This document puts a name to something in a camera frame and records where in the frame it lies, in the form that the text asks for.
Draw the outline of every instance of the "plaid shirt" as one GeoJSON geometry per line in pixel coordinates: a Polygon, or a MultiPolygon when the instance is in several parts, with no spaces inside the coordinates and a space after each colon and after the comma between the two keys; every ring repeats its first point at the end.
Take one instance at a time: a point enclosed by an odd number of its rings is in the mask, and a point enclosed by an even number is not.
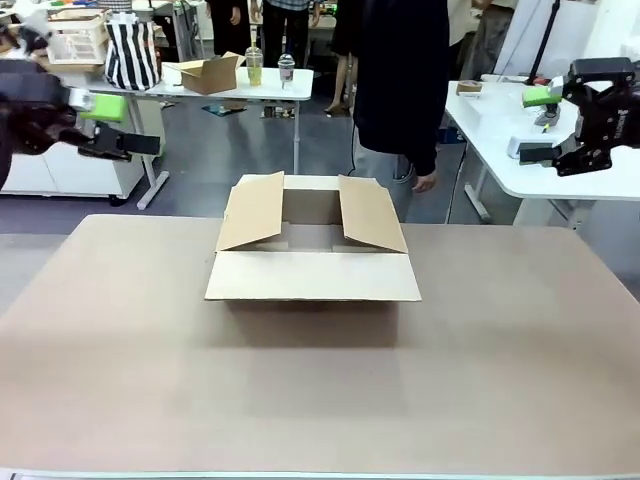
{"type": "Polygon", "coordinates": [[[274,7],[284,8],[285,10],[295,10],[299,12],[309,8],[309,3],[322,3],[324,0],[264,0],[268,1],[274,7]]]}

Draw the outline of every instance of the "cardboard box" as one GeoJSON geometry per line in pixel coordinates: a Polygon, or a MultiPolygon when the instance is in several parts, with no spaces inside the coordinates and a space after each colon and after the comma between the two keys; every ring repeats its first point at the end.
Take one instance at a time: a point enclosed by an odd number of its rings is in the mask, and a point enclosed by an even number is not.
{"type": "Polygon", "coordinates": [[[244,61],[243,56],[227,52],[220,58],[178,63],[175,68],[182,73],[184,88],[210,95],[236,88],[236,70],[244,61]]]}
{"type": "Polygon", "coordinates": [[[391,197],[375,180],[249,177],[229,195],[205,299],[421,300],[391,197]]]}

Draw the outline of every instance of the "white basket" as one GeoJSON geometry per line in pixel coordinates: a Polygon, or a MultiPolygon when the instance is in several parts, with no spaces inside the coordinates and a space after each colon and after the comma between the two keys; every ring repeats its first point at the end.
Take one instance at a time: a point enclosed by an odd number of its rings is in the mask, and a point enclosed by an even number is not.
{"type": "Polygon", "coordinates": [[[109,35],[106,10],[68,9],[52,14],[52,45],[47,48],[52,64],[102,65],[106,60],[109,35]]]}

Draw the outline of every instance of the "black pole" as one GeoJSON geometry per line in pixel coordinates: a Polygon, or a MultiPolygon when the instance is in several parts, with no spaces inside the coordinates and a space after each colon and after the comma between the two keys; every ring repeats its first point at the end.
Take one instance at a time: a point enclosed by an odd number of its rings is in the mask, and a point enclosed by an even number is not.
{"type": "Polygon", "coordinates": [[[547,23],[547,29],[544,31],[542,43],[540,44],[540,48],[538,49],[538,54],[536,55],[536,59],[533,62],[533,68],[531,69],[529,78],[526,81],[527,85],[533,85],[534,80],[538,76],[538,68],[540,68],[540,63],[542,62],[544,51],[547,48],[547,43],[549,43],[549,37],[551,36],[551,31],[553,30],[553,24],[556,22],[556,16],[558,15],[558,10],[560,10],[560,1],[561,0],[555,0],[553,2],[553,6],[551,7],[551,16],[549,17],[549,22],[547,23]]]}

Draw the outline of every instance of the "striped bag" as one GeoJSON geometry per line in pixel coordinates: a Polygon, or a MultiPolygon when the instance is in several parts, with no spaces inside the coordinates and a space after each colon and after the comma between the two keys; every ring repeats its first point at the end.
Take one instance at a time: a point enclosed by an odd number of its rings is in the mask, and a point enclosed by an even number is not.
{"type": "Polygon", "coordinates": [[[147,90],[160,81],[153,24],[107,23],[109,48],[105,79],[124,90],[147,90]]]}

